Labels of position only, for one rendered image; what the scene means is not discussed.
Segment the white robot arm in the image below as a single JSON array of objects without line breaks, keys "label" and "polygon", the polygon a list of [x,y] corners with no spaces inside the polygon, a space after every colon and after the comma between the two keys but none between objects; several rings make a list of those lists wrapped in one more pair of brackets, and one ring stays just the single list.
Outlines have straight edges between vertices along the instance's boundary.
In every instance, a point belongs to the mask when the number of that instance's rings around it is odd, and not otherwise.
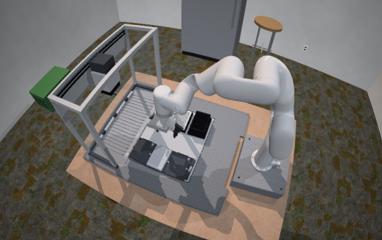
[{"label": "white robot arm", "polygon": [[243,76],[241,60],[227,56],[201,74],[192,74],[182,80],[174,94],[169,86],[156,87],[153,91],[156,114],[148,120],[147,127],[167,133],[168,118],[175,114],[185,115],[198,90],[206,96],[217,94],[227,100],[271,105],[268,133],[260,148],[252,154],[251,164],[258,171],[280,165],[275,160],[283,160],[292,153],[295,139],[294,82],[290,71],[282,61],[266,55],[256,62],[253,80]]}]

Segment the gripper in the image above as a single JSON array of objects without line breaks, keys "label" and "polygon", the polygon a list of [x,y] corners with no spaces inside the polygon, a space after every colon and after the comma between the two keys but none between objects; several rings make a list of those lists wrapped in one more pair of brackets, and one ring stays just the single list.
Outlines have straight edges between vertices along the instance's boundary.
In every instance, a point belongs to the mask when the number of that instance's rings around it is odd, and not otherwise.
[{"label": "gripper", "polygon": [[183,130],[183,127],[177,124],[176,114],[169,117],[168,120],[166,121],[166,124],[169,125],[168,130],[174,132],[174,138],[175,136],[178,135],[178,133],[180,133]]}]

